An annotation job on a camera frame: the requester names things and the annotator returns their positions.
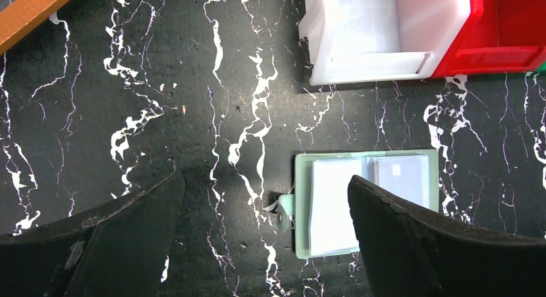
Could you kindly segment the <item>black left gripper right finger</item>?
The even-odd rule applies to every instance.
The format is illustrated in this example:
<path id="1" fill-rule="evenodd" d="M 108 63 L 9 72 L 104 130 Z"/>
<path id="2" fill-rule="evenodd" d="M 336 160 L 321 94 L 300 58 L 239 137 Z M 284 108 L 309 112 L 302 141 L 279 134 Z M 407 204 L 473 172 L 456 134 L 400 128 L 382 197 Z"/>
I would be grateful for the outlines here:
<path id="1" fill-rule="evenodd" d="M 348 204 L 374 296 L 545 295 L 545 240 L 453 220 L 359 176 Z"/>

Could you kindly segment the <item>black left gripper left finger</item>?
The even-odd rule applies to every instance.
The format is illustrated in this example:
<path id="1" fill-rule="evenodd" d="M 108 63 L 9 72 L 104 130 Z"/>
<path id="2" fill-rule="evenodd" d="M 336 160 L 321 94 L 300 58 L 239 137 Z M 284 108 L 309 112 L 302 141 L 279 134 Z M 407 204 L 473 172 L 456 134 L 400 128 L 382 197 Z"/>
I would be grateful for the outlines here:
<path id="1" fill-rule="evenodd" d="M 21 235 L 1 236 L 2 296 L 155 296 L 185 182 L 174 172 Z"/>

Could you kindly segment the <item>dark grey VIP card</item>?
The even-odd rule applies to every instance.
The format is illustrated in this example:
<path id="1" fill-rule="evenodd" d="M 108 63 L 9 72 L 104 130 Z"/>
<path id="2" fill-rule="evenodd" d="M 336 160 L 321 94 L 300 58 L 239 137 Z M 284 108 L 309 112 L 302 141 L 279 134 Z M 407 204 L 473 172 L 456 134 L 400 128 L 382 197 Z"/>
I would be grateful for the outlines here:
<path id="1" fill-rule="evenodd" d="M 375 163 L 377 185 L 422 207 L 429 207 L 428 159 L 424 155 L 384 157 Z"/>

